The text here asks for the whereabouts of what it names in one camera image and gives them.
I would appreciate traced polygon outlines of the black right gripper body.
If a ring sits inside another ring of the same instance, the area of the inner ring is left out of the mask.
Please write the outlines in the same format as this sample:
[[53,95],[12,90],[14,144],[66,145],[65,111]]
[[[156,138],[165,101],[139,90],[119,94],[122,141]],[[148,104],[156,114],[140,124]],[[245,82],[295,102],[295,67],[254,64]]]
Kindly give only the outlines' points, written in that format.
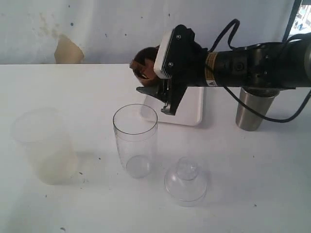
[[188,87],[205,87],[205,60],[207,49],[195,41],[195,33],[184,25],[174,28],[169,45],[165,69],[172,76],[163,80],[166,101],[161,109],[166,115],[174,116]]

